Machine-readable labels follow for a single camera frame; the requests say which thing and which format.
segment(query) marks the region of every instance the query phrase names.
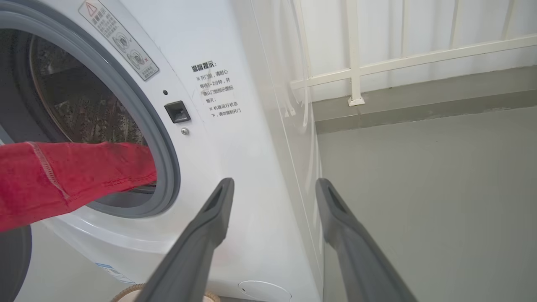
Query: red garment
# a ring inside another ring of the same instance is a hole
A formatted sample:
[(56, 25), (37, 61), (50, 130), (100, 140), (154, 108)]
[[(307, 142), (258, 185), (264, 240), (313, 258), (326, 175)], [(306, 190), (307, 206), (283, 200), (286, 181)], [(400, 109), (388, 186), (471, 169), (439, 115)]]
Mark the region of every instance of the red garment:
[(0, 232), (156, 179), (149, 148), (133, 143), (0, 146)]

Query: front-loading washing machine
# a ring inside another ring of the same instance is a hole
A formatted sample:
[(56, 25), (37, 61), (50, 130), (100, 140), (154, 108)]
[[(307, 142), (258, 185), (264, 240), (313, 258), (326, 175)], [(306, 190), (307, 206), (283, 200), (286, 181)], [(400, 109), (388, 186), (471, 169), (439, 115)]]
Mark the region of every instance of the front-loading washing machine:
[(155, 183), (47, 227), (122, 282), (144, 283), (232, 177), (208, 288), (321, 301), (321, 166), (294, 10), (288, 0), (1, 0), (0, 140), (140, 143), (157, 169)]

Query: railing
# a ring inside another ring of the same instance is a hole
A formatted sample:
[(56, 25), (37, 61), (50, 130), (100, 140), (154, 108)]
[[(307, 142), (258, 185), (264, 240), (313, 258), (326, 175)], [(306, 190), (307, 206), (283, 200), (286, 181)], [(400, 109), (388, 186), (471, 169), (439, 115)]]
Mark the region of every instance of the railing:
[[(408, 21), (408, 0), (403, 0), (403, 21), (401, 26), (401, 57), (398, 59), (392, 59), (382, 61), (374, 64), (368, 64), (360, 66), (359, 62), (359, 35), (358, 35), (358, 0), (346, 0), (347, 10), (347, 26), (349, 27), (349, 53), (350, 53), (350, 68), (334, 71), (327, 74), (311, 75), (311, 63), (308, 52), (308, 42), (306, 39), (306, 33), (304, 30), (304, 18), (302, 16), (301, 0), (295, 0), (296, 14), (299, 21), (299, 30), (302, 37), (303, 49), (306, 53), (306, 64), (308, 65), (308, 79), (307, 86), (316, 86), (324, 83), (335, 82), (339, 80), (350, 79), (352, 96), (349, 98), (349, 106), (355, 106), (364, 104), (364, 99), (361, 96), (360, 90), (360, 76), (369, 75), (375, 73), (381, 73), (383, 71), (389, 71), (394, 69), (400, 69), (410, 66), (416, 66), (421, 64), (428, 64), (433, 62), (457, 59), (459, 57), (473, 56), (478, 54), (486, 54), (493, 52), (501, 52), (509, 49), (522, 48), (528, 46), (537, 45), (537, 34), (526, 35), (519, 38), (510, 39), (510, 26), (511, 18), (513, 15), (513, 8), (517, 5), (517, 0), (509, 0), (507, 7), (507, 13), (505, 15), (502, 36), (500, 40), (489, 41), (480, 44), (473, 44), (458, 47), (458, 34), (460, 32), (460, 22), (458, 15), (460, 13), (460, 1), (455, 0), (455, 6), (453, 9), (453, 21), (451, 26), (451, 36), (449, 40), (449, 49), (440, 51), (433, 51), (428, 53), (422, 53), (417, 55), (405, 56), (405, 50), (408, 43), (408, 27), (406, 26)], [(303, 81), (295, 81), (291, 83), (292, 89), (298, 89), (303, 87)]]

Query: vertical railing bar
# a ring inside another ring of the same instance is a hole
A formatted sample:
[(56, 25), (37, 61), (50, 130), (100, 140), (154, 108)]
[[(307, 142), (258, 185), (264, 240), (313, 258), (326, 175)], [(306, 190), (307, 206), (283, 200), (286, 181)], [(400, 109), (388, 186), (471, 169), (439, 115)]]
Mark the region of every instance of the vertical railing bar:
[(449, 38), (449, 48), (453, 49), (456, 47), (457, 35), (459, 34), (459, 9), (460, 4), (459, 0), (455, 0), (455, 6), (453, 7), (453, 20), (451, 22), (451, 36)]
[(299, 23), (299, 32), (300, 32), (300, 38), (302, 39), (302, 49), (304, 51), (304, 56), (306, 56), (306, 68), (308, 71), (308, 78), (311, 78), (311, 60), (309, 58), (309, 47), (308, 47), (308, 39), (306, 37), (306, 25), (304, 24), (304, 16), (302, 14), (302, 1), (301, 0), (295, 0), (295, 11), (296, 11), (296, 18)]
[(504, 27), (502, 29), (502, 40), (507, 40), (509, 36), (509, 31), (511, 27), (511, 17), (513, 16), (514, 1), (515, 0), (509, 0), (507, 13), (505, 14)]
[(408, 4), (407, 4), (407, 0), (403, 0), (403, 19), (401, 20), (401, 57), (405, 57), (407, 55), (407, 49), (408, 49), (407, 46), (408, 46)]
[(351, 59), (351, 91), (349, 106), (364, 104), (360, 91), (360, 48), (358, 41), (358, 3), (347, 0), (347, 25), (349, 27), (349, 55)]

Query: warning triangle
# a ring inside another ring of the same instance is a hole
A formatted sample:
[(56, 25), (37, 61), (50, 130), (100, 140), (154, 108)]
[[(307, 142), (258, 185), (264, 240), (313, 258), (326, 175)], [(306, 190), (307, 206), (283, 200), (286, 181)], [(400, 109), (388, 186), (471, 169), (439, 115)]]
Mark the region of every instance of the warning triangle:
[(86, 7), (88, 8), (88, 13), (90, 14), (90, 17), (93, 17), (95, 13), (97, 12), (97, 8), (88, 2), (86, 2)]

